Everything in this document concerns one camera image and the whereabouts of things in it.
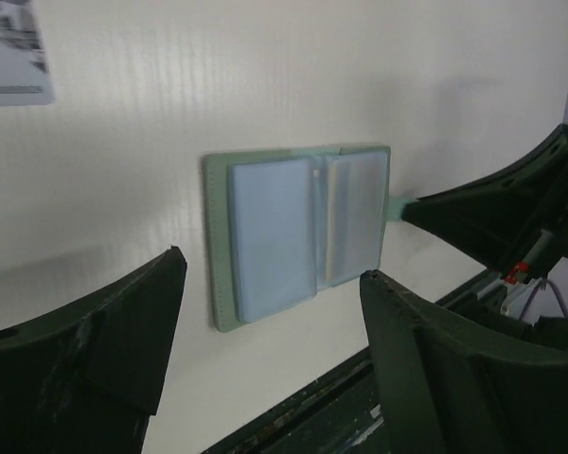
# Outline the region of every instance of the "red component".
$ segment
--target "red component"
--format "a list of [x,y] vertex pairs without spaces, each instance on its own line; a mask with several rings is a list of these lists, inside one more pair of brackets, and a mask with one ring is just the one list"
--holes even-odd
[[530,265],[525,262],[518,263],[515,267],[513,267],[513,270],[509,272],[509,274],[505,278],[505,282],[508,282],[512,286],[515,286],[518,283],[518,280],[515,278],[518,272],[528,272],[529,268]]

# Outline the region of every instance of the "white tabletop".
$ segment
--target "white tabletop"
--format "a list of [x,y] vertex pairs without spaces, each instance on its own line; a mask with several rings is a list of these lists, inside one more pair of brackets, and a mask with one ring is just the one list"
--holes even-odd
[[[57,103],[0,109],[0,328],[170,244],[189,262],[144,452],[195,453],[366,347],[357,283],[211,323],[201,156],[383,142],[391,191],[491,173],[561,121],[568,1],[36,1]],[[383,270],[435,299],[481,267],[389,225]]]

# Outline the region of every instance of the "photo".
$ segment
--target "photo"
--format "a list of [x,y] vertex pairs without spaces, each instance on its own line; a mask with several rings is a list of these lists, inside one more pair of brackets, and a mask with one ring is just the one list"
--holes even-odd
[[31,0],[0,0],[0,106],[53,99]]

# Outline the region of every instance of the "cable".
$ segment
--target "cable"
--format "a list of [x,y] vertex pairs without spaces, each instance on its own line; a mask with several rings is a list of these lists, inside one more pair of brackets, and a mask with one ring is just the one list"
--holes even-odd
[[551,289],[553,290],[553,293],[556,296],[556,300],[558,300],[558,305],[561,313],[566,319],[568,319],[568,306],[566,305],[563,296],[561,296],[561,291],[559,291],[558,285],[550,279],[541,279],[541,281],[530,292],[528,301],[526,301],[524,309],[522,309],[522,314],[520,314],[520,318],[518,320],[524,320],[526,314],[528,313],[528,309],[530,309],[532,303],[534,303],[534,299],[537,297],[539,290],[545,290],[547,286],[551,287]]

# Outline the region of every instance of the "wire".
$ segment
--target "wire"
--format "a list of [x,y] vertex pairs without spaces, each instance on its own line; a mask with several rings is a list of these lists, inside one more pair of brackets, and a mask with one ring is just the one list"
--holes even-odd
[[545,290],[547,286],[551,287],[553,290],[553,294],[556,296],[556,300],[558,300],[559,309],[563,316],[568,319],[568,305],[564,301],[563,296],[561,295],[561,291],[559,291],[558,284],[553,282],[551,279],[541,279],[541,281],[532,289],[530,292],[530,296],[528,296],[528,301],[524,305],[524,309],[522,309],[522,314],[520,314],[520,318],[518,320],[523,321],[528,310],[534,303],[535,298],[537,297],[537,293],[539,290]]

